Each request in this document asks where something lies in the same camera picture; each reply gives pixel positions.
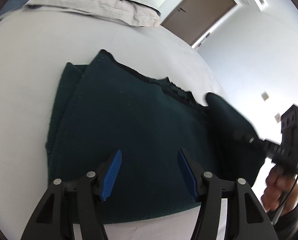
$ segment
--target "green fabric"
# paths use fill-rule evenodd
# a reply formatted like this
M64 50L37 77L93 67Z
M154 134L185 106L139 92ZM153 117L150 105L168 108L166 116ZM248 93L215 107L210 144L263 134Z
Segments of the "green fabric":
M215 108L228 105L219 96L209 95ZM222 120L214 120L210 111L216 110L197 104L191 92L184 92L168 78L140 75L104 50L90 65L68 63L46 144L49 182L77 179L119 148L122 165L112 194L98 205L104 223L150 219L198 206L177 165L177 152L183 147L206 171L224 179L244 177L252 185L264 158L243 149L227 156L232 151L223 150L215 125L221 126ZM248 127L239 116L236 112L231 117ZM240 155L242 161L234 163ZM233 168L225 165L227 159Z

